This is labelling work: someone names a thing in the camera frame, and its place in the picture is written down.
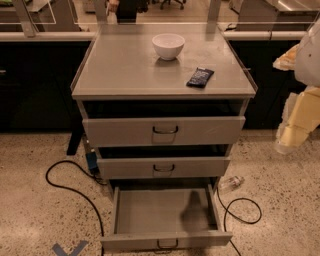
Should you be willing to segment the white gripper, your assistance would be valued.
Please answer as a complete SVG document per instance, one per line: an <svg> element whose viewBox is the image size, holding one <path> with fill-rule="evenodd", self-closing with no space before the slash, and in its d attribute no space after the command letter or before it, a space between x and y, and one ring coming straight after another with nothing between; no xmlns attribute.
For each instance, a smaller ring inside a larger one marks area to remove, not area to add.
<svg viewBox="0 0 320 256"><path fill-rule="evenodd" d="M275 141L275 150L289 154L301 146L320 125L320 20L296 44L273 62L273 67L294 70L297 81L307 87L300 94L290 93L285 102Z"/></svg>

